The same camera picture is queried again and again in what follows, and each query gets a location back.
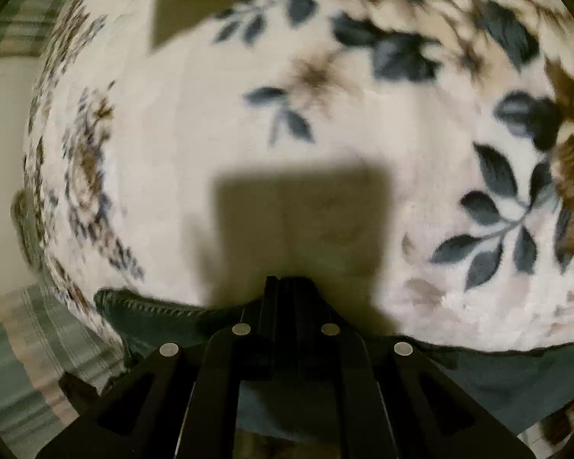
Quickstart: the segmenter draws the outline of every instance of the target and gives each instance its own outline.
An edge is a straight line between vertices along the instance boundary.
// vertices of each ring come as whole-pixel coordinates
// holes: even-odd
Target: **plaid fabric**
[[[77,413],[57,384],[64,371],[101,389],[122,369],[51,291],[30,286],[0,297],[0,435],[20,458],[38,451]]]
[[[68,0],[9,0],[0,12],[0,57],[39,57]]]

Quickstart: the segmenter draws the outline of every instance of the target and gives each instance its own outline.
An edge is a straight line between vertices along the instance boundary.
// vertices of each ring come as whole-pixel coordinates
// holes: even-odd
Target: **striped fabric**
[[[101,389],[121,369],[121,353],[51,291],[30,286],[0,297],[0,435],[17,457],[35,457],[77,417],[57,384],[64,371]]]
[[[67,0],[9,0],[0,12],[0,57],[39,57]]]

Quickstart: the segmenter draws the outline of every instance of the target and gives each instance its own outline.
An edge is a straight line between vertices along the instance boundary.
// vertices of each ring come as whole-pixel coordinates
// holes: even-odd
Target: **silver screw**
[[[250,332],[251,327],[246,322],[239,322],[238,324],[234,324],[232,327],[232,333],[234,335],[238,335],[239,337],[248,335]]]
[[[338,333],[340,333],[340,327],[337,324],[334,324],[333,322],[326,322],[321,327],[321,332],[326,337],[335,337],[336,335],[338,335]]]
[[[179,346],[176,343],[168,342],[160,347],[160,354],[164,357],[172,357],[179,353]]]
[[[403,357],[408,357],[413,353],[413,346],[407,342],[398,342],[393,345],[393,352]]]

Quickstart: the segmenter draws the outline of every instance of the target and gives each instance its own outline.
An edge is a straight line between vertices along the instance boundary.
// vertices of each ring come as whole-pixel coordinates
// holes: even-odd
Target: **beige surface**
[[[22,140],[39,59],[0,59],[0,294],[34,282],[23,261],[10,204],[23,186]]]

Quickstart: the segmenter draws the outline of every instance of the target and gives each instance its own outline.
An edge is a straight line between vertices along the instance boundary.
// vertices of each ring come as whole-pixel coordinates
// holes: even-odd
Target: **white floral cloth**
[[[438,345],[574,342],[561,0],[74,0],[25,140],[62,300],[209,308],[305,275]]]

